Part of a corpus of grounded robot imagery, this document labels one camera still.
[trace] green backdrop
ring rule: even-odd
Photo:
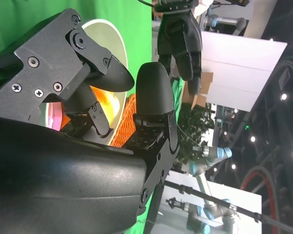
[[[66,8],[77,10],[83,22],[105,19],[117,27],[124,39],[129,71],[134,78],[140,66],[151,61],[151,8],[137,0],[0,0],[0,51],[37,23]],[[126,234],[142,234],[146,218],[147,211]]]

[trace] black cable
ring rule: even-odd
[[[204,200],[212,201],[220,206],[223,206],[228,209],[234,210],[238,213],[244,214],[248,217],[253,218],[255,220],[255,222],[261,221],[262,223],[267,223],[271,226],[274,226],[274,227],[280,228],[282,230],[285,230],[287,232],[293,233],[293,227],[290,227],[289,225],[286,225],[286,224],[281,223],[277,220],[274,220],[274,219],[268,217],[267,215],[252,212],[252,211],[246,210],[242,207],[232,205],[231,203],[228,203],[228,202],[223,201],[221,199],[215,198],[213,196],[209,196],[203,192],[200,192],[200,191],[193,189],[192,187],[175,184],[175,183],[167,181],[167,180],[164,182],[164,185],[167,185],[171,188],[177,189],[177,190],[179,190],[180,193],[186,192],[187,194],[192,194],[192,195],[198,196]]]
[[[146,1],[143,1],[143,0],[138,0],[138,1],[141,2],[141,3],[144,4],[144,5],[147,5],[147,6],[150,6],[150,7],[154,7],[153,4],[148,3],[148,2],[146,2]]]

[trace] red cable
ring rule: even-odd
[[[255,176],[260,176],[263,178],[263,180],[266,183],[266,187],[268,190],[268,196],[269,196],[269,204],[270,204],[270,212],[272,214],[272,218],[276,220],[275,217],[275,210],[274,210],[274,200],[273,200],[273,195],[272,195],[272,189],[270,187],[270,183],[267,180],[266,177],[264,177],[262,174],[258,173],[258,172],[253,172],[252,174],[249,175],[249,177],[246,179],[246,181],[244,182],[244,184],[241,186],[241,190],[244,190],[245,187],[247,186],[247,184],[255,177]],[[272,233],[273,234],[277,234],[277,228],[273,227],[272,228]]]

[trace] robotic arm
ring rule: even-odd
[[[136,131],[123,148],[81,139],[91,128],[98,138],[112,132],[88,85],[120,92],[134,80],[80,21],[67,9],[0,54],[0,234],[120,233],[179,151],[171,86],[157,62],[139,70]],[[72,119],[62,132],[35,124],[38,106],[54,101]]]
[[[157,48],[167,73],[170,74],[171,56],[176,59],[178,71],[188,81],[190,95],[200,91],[202,36],[191,8],[198,0],[165,0],[155,5],[156,12],[163,12]]]

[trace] green plant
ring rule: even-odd
[[[200,145],[202,134],[208,131],[209,128],[214,128],[211,113],[211,104],[209,103],[206,104],[205,108],[196,105],[193,110],[191,110],[191,104],[183,103],[181,105],[178,120],[180,150],[177,159],[179,163],[186,164],[189,160],[193,161],[202,156],[201,151],[193,149]]]

